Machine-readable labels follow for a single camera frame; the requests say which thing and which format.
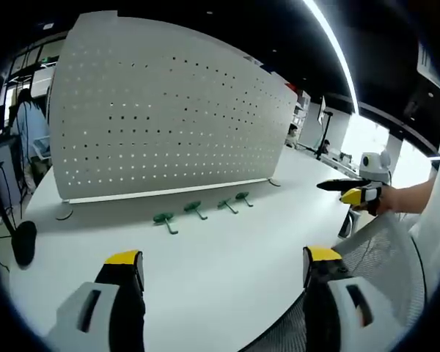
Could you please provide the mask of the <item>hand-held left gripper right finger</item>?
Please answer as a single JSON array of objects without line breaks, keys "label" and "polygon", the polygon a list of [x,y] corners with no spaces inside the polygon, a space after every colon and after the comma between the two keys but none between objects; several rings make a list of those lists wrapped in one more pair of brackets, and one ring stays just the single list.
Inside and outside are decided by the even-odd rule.
[{"label": "hand-held left gripper right finger", "polygon": [[330,248],[305,246],[304,315],[308,351],[368,351],[374,314],[368,284]]}]

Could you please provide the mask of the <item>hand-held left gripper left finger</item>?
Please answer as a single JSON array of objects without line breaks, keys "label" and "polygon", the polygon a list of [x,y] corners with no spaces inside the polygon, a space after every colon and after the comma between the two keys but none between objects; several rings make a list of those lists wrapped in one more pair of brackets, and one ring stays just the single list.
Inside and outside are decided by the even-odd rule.
[{"label": "hand-held left gripper left finger", "polygon": [[145,312],[142,252],[114,254],[61,304],[45,341],[53,351],[143,351]]}]

